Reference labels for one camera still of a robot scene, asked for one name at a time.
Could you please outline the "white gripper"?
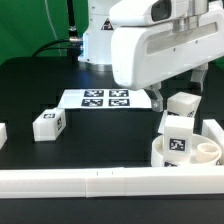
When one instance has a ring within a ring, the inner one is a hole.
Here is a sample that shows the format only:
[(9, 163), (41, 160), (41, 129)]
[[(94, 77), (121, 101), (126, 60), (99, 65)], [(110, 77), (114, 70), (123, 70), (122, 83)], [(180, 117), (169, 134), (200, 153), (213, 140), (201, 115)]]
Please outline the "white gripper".
[(155, 112), (163, 111), (161, 81), (192, 70), (203, 90), (208, 62), (224, 56), (222, 0), (121, 0), (109, 11), (115, 82), (145, 88)]

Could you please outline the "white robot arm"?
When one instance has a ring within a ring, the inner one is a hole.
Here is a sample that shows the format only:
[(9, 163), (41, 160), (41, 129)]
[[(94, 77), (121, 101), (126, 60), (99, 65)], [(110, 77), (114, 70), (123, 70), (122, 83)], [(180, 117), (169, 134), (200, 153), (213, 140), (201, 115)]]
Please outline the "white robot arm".
[(224, 56), (222, 0), (88, 0), (88, 13), (80, 65), (152, 91), (158, 112), (162, 81), (190, 70), (202, 86), (208, 63)]

